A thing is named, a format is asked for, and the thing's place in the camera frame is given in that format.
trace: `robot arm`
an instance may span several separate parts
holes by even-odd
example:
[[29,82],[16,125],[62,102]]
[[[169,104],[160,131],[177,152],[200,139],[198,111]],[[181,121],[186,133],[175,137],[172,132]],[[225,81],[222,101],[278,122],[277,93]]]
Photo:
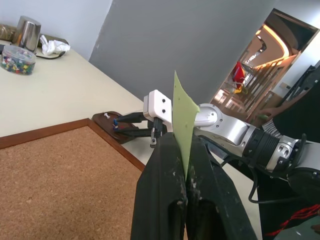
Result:
[[[257,169],[272,178],[288,181],[295,192],[310,202],[320,203],[319,143],[307,142],[305,134],[301,139],[288,136],[277,138],[223,114],[215,105],[204,103],[199,107],[200,112],[194,122],[196,136],[207,139],[229,156],[241,160],[251,171]],[[148,120],[150,127],[141,129],[143,134],[135,137],[151,136],[152,148],[156,147],[158,138],[173,130],[171,100],[158,90],[144,97],[143,112],[138,113],[138,120],[136,114],[121,116],[117,120],[126,123]],[[127,129],[115,131],[128,135]]]
[[194,134],[203,137],[252,169],[281,178],[313,203],[320,203],[320,144],[288,136],[274,137],[212,104],[199,105]]

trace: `desk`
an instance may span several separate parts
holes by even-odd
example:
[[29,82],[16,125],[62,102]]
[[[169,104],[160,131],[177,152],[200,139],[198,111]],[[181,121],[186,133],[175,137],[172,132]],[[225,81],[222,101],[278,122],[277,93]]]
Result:
[[[30,76],[0,69],[0,137],[91,118],[101,112],[127,114],[142,109],[140,99],[72,49],[56,60],[37,58]],[[137,126],[146,128],[147,123]],[[146,164],[152,153],[149,145],[147,137],[123,146]],[[253,229],[261,239],[258,205],[248,201],[252,181],[231,166],[225,168],[236,183]]]

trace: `railing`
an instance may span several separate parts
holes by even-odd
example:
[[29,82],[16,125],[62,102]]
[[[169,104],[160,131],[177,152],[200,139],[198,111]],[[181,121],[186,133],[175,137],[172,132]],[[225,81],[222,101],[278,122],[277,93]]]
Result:
[[250,116],[266,94],[276,86],[282,76],[292,65],[296,55],[280,58],[275,61],[254,67],[246,76],[244,87],[247,91],[234,94],[221,86],[212,103],[227,108],[234,113],[245,113]]

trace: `green foam sheet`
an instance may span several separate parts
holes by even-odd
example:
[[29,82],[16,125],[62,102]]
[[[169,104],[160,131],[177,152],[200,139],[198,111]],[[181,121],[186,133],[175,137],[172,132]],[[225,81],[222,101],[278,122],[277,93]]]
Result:
[[192,134],[198,112],[200,112],[199,107],[184,91],[177,73],[174,72],[173,133],[181,151],[185,180],[188,174]]

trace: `wooden frame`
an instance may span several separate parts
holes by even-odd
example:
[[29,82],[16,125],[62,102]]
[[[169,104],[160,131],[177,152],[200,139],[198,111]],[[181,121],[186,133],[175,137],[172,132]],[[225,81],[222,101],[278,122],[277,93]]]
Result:
[[310,30],[314,31],[314,33],[316,33],[318,31],[318,28],[316,28],[316,27],[314,27],[314,26],[312,26],[312,25],[310,25],[310,24],[308,24],[308,23],[306,23],[304,21],[301,21],[298,18],[295,18],[295,17],[293,17],[293,16],[291,16],[289,14],[286,14],[283,11],[280,11],[280,10],[278,10],[276,8],[274,8],[271,11],[271,13],[274,13],[274,14],[276,14],[276,15],[284,18],[284,19],[287,19],[287,20],[289,20],[289,21],[291,21],[291,22],[293,22],[293,23],[295,23],[297,25],[300,25],[300,26],[302,26],[302,27],[304,27],[306,29],[310,29]]
[[0,137],[0,150],[87,126],[96,134],[98,134],[103,140],[105,140],[109,145],[111,145],[111,147],[117,150],[122,156],[124,156],[137,169],[139,169],[140,171],[144,170],[145,165],[142,162],[140,162],[135,156],[133,156],[129,151],[127,151],[115,139],[113,139],[109,134],[103,131],[94,121],[89,118]]

